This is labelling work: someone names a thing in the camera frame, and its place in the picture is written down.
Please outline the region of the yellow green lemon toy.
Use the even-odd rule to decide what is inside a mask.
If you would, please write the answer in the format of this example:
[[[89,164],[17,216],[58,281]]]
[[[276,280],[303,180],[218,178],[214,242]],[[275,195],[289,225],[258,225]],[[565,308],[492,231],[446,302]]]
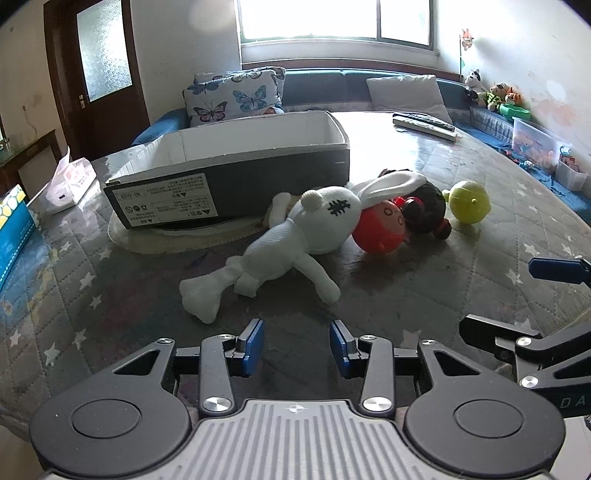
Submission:
[[[480,223],[491,212],[491,203],[485,187],[472,180],[456,183],[443,196],[452,214],[461,223]]]

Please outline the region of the red round toy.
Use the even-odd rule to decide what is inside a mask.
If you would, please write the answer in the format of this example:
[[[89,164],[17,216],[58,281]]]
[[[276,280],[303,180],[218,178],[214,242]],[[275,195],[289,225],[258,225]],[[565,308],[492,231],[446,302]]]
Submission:
[[[363,210],[353,231],[353,241],[369,254],[388,254],[396,250],[406,236],[402,211],[390,200]]]

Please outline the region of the white plush rabbit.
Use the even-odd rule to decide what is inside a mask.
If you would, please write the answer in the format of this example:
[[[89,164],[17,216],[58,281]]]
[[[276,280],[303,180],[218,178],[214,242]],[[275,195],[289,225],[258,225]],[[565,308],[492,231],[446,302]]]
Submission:
[[[351,188],[329,186],[305,191],[286,220],[269,228],[242,255],[227,258],[214,272],[182,280],[179,292],[183,308],[210,324],[216,319],[226,288],[253,298],[263,283],[279,279],[291,269],[314,284],[322,302],[337,302],[341,290],[315,257],[341,247],[356,229],[363,210],[391,198],[389,192],[373,192],[377,179]]]

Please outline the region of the black haired doll figure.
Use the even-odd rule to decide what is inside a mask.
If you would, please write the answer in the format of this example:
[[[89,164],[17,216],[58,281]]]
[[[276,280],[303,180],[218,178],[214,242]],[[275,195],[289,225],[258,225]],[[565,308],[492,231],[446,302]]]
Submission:
[[[377,214],[392,232],[403,235],[432,234],[446,240],[452,231],[445,217],[446,201],[442,191],[420,173],[384,170],[374,182],[373,192],[389,192],[391,198],[378,206]]]

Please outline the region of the tan peanut plush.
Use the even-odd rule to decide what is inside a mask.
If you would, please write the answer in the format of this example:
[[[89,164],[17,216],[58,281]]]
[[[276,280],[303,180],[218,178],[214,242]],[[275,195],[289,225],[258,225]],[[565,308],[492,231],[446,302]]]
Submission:
[[[290,210],[300,200],[300,195],[293,195],[287,192],[277,193],[271,201],[270,208],[266,212],[263,219],[263,226],[266,228],[273,228],[280,225],[286,220]]]

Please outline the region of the green orange plush toys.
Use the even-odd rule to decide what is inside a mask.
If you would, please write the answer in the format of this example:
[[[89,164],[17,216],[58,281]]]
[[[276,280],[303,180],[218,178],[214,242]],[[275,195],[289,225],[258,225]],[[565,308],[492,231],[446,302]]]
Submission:
[[[507,120],[530,120],[531,113],[522,106],[522,96],[510,85],[502,82],[492,85],[488,91],[481,92],[479,99],[492,112]]]

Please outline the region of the grey remote control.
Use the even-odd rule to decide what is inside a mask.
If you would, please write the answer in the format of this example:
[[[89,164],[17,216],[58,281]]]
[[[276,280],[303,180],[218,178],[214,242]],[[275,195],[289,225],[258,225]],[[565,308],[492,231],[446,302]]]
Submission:
[[[455,131],[398,115],[394,115],[393,124],[400,128],[424,133],[450,142],[456,142],[458,139]]]

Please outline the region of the black white plush toy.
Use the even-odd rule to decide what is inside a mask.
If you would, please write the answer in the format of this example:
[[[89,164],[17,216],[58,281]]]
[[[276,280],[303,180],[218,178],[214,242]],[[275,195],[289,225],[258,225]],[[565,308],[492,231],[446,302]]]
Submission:
[[[482,84],[480,71],[472,70],[465,78],[464,84],[471,102],[479,107],[486,107],[488,95]]]

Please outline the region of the white tissue pack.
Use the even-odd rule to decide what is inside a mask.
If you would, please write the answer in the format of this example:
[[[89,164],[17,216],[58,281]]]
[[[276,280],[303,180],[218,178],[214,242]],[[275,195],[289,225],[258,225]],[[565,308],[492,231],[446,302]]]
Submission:
[[[91,162],[82,157],[73,160],[70,148],[59,160],[50,181],[27,204],[36,216],[52,216],[76,206],[86,194],[96,172]]]

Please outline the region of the blue yellow tissue box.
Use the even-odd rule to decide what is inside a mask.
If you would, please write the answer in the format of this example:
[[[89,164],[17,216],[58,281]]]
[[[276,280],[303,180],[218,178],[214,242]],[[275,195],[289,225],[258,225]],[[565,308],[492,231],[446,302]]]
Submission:
[[[1,198],[0,211],[0,287],[3,287],[22,249],[37,227],[35,214],[26,202],[20,185]]]

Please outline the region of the blue sofa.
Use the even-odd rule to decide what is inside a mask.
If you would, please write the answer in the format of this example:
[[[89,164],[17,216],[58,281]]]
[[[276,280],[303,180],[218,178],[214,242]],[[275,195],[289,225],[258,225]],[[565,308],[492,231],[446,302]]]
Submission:
[[[390,78],[407,75],[368,69],[290,69],[283,84],[283,111],[329,110],[370,111],[373,109],[367,81],[370,78]],[[452,122],[463,131],[497,150],[517,158],[511,152],[513,123],[503,116],[485,112],[470,99],[467,88],[447,79],[437,80]],[[572,192],[558,180],[552,180],[539,170],[531,175],[545,184],[585,222],[590,221],[590,196]]]

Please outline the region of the butterfly print pillow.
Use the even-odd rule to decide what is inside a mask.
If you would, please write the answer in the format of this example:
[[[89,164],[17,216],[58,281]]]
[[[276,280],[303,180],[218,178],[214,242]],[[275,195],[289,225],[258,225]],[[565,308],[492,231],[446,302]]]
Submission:
[[[189,125],[283,113],[286,76],[280,66],[196,74],[182,91]]]

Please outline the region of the dark wooden console table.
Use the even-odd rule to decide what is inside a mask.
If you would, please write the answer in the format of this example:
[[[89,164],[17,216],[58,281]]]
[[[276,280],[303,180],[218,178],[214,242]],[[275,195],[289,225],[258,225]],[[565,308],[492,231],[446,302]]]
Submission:
[[[1,194],[20,185],[32,199],[52,178],[62,152],[54,130],[20,149],[1,151]]]

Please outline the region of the window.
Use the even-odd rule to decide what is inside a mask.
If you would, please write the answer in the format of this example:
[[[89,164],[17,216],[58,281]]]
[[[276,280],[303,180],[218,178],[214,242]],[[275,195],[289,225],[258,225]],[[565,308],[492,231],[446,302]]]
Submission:
[[[245,42],[336,39],[434,47],[432,1],[239,1],[238,20]]]

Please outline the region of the dark wooden door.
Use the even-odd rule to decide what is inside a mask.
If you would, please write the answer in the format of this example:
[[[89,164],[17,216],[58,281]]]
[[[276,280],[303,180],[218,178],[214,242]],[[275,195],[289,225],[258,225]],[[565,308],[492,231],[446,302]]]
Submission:
[[[128,1],[48,1],[47,62],[66,145],[89,160],[129,147],[149,125]]]

